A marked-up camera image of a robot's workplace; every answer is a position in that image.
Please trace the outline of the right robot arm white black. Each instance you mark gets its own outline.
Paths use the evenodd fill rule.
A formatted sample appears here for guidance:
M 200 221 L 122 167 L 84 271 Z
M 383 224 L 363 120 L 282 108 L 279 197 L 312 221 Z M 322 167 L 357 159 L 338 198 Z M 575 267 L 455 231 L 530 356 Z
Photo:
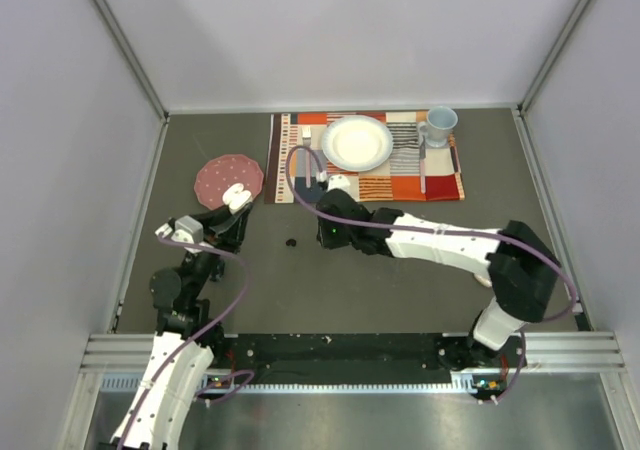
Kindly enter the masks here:
M 321 214 L 317 239 L 325 249 L 351 246 L 366 255 L 425 260 L 488 282 L 494 295 L 465 342 L 438 346 L 442 363 L 450 369 L 492 364 L 513 333 L 545 317 L 559 262 L 522 222 L 474 231 L 396 209 L 370 211 L 341 189 L 328 191 L 316 208 Z

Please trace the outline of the pink beige earbud charging case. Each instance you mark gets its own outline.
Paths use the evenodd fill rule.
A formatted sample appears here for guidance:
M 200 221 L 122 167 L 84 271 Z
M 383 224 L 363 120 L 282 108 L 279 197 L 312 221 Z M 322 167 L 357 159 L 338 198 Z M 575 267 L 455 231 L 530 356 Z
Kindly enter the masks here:
M 483 285 L 486 288 L 491 288 L 492 287 L 492 282 L 490 279 L 485 278 L 481 275 L 475 275 L 474 278 L 476 279 L 476 281 L 478 283 L 480 283 L 481 285 Z

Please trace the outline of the white earbud charging case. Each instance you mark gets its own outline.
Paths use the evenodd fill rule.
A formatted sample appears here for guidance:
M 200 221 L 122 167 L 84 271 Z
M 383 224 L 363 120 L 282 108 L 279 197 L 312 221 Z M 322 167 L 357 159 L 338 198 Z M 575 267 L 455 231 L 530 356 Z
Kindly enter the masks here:
M 242 183 L 236 183 L 224 192 L 222 201 L 232 214 L 236 214 L 253 202 L 253 196 Z

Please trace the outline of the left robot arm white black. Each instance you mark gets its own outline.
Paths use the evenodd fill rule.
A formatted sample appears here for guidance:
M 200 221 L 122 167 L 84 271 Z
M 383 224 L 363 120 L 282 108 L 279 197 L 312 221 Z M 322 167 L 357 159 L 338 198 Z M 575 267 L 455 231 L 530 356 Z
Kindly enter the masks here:
M 200 293 L 224 273 L 224 260 L 242 245 L 252 195 L 233 186 L 220 207 L 169 219 L 155 235 L 184 250 L 181 263 L 149 280 L 157 312 L 151 354 L 130 407 L 105 449 L 175 449 L 208 367 L 226 357 L 220 318 L 210 318 Z

